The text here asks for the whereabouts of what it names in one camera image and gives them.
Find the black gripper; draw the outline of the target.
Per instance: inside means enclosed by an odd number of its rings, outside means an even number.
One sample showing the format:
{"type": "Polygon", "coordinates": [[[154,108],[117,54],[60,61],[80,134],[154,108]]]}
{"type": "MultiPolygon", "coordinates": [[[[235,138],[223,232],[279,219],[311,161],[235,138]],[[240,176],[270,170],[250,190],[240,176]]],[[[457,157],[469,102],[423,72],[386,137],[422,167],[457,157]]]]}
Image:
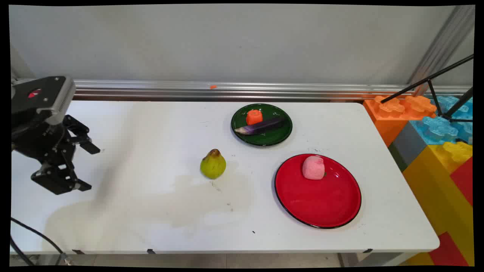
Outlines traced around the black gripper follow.
{"type": "Polygon", "coordinates": [[[63,122],[55,125],[47,122],[50,117],[51,113],[38,113],[12,130],[14,150],[41,164],[31,174],[31,180],[56,195],[92,189],[75,173],[75,151],[71,146],[79,145],[92,155],[100,153],[88,136],[90,129],[71,115],[65,115],[63,122]]]}

